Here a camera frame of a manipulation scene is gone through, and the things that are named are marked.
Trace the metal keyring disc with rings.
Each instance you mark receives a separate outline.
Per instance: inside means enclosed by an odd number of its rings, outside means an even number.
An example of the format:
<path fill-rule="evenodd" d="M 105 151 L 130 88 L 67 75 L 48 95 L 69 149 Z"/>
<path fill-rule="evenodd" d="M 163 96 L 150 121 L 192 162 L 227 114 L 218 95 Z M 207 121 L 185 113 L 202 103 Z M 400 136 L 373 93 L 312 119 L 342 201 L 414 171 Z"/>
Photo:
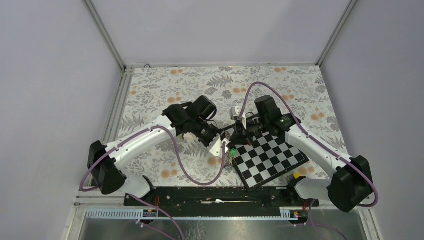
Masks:
<path fill-rule="evenodd" d="M 231 149 L 236 149 L 236 148 L 232 147 L 227 150 L 226 156 L 225 156 L 225 164 L 224 164 L 225 168 L 232 168 L 234 166 L 235 157 L 231 156 Z"/>

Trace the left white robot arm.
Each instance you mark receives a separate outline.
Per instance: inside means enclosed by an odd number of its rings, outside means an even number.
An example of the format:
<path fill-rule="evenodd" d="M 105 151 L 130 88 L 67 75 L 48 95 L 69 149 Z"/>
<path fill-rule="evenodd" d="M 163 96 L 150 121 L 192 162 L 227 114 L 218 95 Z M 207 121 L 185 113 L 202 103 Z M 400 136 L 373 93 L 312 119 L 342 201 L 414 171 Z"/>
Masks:
<path fill-rule="evenodd" d="M 144 206 L 152 204 L 155 192 L 146 177 L 138 177 L 124 170 L 127 163 L 146 150 L 166 140 L 175 141 L 180 135 L 192 134 L 209 152 L 224 158 L 229 141 L 221 130 L 208 122 L 217 107 L 206 96 L 194 102 L 173 104 L 140 131 L 124 138 L 102 144 L 99 140 L 89 148 L 88 172 L 103 195 L 122 192 L 134 195 Z"/>

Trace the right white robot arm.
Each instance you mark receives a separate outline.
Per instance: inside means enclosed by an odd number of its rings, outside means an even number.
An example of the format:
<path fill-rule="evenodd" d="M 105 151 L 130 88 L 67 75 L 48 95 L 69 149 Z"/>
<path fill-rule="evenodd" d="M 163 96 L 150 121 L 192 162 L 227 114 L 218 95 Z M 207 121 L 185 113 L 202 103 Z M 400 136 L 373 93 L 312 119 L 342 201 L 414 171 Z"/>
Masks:
<path fill-rule="evenodd" d="M 246 123 L 235 123 L 228 144 L 235 150 L 235 168 L 248 191 L 311 160 L 327 178 L 295 176 L 286 193 L 291 205 L 299 206 L 308 199 L 326 200 L 348 213 L 373 193 L 366 158 L 352 157 L 320 142 L 298 118 L 283 114 L 269 95 L 254 103 L 258 113 Z"/>

